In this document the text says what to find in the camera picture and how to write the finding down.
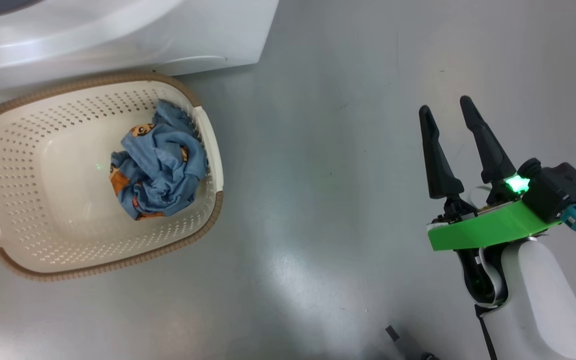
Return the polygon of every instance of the beige plastic basket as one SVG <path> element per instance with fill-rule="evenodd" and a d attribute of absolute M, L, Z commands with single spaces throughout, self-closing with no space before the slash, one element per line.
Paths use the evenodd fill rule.
<path fill-rule="evenodd" d="M 110 153 L 130 128 L 150 123 L 158 100 L 192 117 L 208 175 L 190 207 L 134 221 L 108 180 Z M 223 187 L 208 116 L 171 77 L 103 76 L 0 105 L 0 260 L 26 278 L 79 278 L 182 248 L 215 224 Z"/>

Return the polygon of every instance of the crumpled blue garment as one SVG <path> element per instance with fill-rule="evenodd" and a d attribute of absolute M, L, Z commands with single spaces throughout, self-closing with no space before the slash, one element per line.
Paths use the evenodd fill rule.
<path fill-rule="evenodd" d="M 152 123 L 133 127 L 121 145 L 110 156 L 110 182 L 133 219 L 168 217 L 195 201 L 208 160 L 184 110 L 160 100 Z"/>

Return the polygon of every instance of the gray floor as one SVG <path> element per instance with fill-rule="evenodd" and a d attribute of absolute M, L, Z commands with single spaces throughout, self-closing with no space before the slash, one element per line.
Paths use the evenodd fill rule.
<path fill-rule="evenodd" d="M 466 189 L 481 166 L 464 94 L 516 166 L 576 166 L 576 2 L 282 0 L 259 64 L 182 80 L 221 148 L 217 225 L 90 278 L 0 265 L 0 359 L 486 358 L 457 256 L 425 235 L 442 202 L 417 112 Z M 576 293 L 576 237 L 544 241 Z"/>

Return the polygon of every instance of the white washing machine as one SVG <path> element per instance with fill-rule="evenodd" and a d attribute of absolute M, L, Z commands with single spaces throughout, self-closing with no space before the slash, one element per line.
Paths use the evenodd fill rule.
<path fill-rule="evenodd" d="M 0 0 L 0 103 L 120 69 L 254 64 L 279 0 Z"/>

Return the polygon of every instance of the glowing green led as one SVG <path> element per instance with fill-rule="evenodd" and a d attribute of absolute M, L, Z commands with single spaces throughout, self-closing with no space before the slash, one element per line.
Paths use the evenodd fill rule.
<path fill-rule="evenodd" d="M 505 183 L 510 185 L 512 191 L 516 192 L 517 194 L 521 194 L 522 192 L 528 191 L 528 183 L 530 183 L 530 179 L 515 175 L 513 177 L 507 178 Z"/>

